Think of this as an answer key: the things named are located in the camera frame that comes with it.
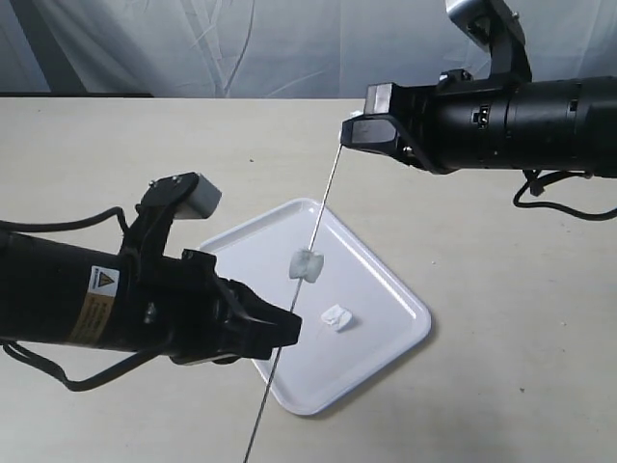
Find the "robotic arm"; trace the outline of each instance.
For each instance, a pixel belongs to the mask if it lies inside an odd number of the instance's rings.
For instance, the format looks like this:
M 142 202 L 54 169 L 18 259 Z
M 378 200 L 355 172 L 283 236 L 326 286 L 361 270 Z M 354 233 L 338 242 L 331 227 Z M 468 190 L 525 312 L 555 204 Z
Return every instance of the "robotic arm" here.
M 0 344 L 71 391 L 94 389 L 164 355 L 178 365 L 240 358 L 267 360 L 295 344 L 301 318 L 220 278 L 216 257 L 185 250 L 163 255 L 174 219 L 206 219 L 221 192 L 201 175 L 161 178 L 137 204 L 129 227 L 119 207 L 66 224 L 0 222 Z M 84 229 L 117 216 L 124 239 L 117 255 L 29 234 Z M 19 341 L 69 344 L 134 354 L 84 380 Z
M 519 15 L 503 0 L 446 0 L 450 19 L 491 54 L 488 78 L 464 69 L 444 72 L 437 85 L 368 87 L 363 114 L 345 121 L 341 144 L 389 156 L 435 175 L 460 169 L 514 169 L 526 182 L 518 207 L 549 207 L 585 220 L 617 217 L 617 209 L 587 214 L 562 204 L 521 202 L 529 190 L 568 177 L 617 177 L 617 79 L 532 82 Z M 542 171 L 554 171 L 541 177 Z

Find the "white tray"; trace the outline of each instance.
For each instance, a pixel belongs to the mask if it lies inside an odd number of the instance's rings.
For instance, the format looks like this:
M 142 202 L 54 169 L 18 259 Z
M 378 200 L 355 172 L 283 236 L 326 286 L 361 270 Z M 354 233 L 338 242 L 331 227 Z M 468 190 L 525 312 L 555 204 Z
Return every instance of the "white tray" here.
M 259 297 L 289 309 L 297 282 L 291 256 L 308 246 L 319 203 L 283 204 L 202 243 L 218 257 L 217 273 L 245 283 Z M 272 395 L 287 411 L 314 415 L 418 344 L 429 333 L 427 308 L 326 208 L 315 252 L 325 257 L 315 284 L 304 282 L 295 313 L 303 318 L 298 343 L 286 347 Z M 350 310 L 340 333 L 320 315 L 334 304 Z M 267 381 L 272 361 L 256 361 Z

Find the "white backdrop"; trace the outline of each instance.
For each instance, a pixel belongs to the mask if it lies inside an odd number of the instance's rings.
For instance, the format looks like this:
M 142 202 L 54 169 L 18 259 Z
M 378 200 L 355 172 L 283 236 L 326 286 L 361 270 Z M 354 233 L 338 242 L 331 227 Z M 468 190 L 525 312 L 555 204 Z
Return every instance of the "white backdrop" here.
M 617 73 L 614 1 L 507 3 L 521 14 L 535 80 Z M 487 56 L 449 21 L 444 0 L 36 4 L 91 92 L 362 97 L 379 81 L 420 85 L 450 68 L 488 72 Z M 2 27 L 0 45 L 9 34 Z M 16 64 L 2 48 L 0 91 L 21 89 L 23 76 L 9 75 Z

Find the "yellow warning sticker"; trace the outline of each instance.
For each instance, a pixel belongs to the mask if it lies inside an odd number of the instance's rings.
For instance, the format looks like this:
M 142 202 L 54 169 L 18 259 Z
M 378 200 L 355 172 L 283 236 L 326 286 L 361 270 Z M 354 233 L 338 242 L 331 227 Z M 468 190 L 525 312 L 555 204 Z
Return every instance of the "yellow warning sticker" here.
M 93 266 L 84 304 L 67 343 L 95 344 L 103 333 L 114 308 L 120 271 Z

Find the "white table surface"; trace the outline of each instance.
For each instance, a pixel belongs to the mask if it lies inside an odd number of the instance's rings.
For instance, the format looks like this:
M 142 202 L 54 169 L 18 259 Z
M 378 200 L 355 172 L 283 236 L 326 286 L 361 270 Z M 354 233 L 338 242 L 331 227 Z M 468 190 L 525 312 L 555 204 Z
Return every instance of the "white table surface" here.
M 129 219 L 152 178 L 200 171 L 224 196 L 174 225 L 168 254 L 298 197 L 319 200 L 357 101 L 0 99 L 0 217 Z M 331 209 L 429 306 L 416 353 L 323 416 L 271 400 L 254 462 L 617 461 L 617 222 L 519 210 L 520 173 L 434 177 L 344 151 Z M 617 184 L 547 194 L 590 210 Z M 115 252 L 110 221 L 54 239 Z M 81 379 L 122 354 L 44 346 Z M 240 462 L 263 384 L 253 365 L 158 359 L 72 394 L 0 356 L 0 460 Z

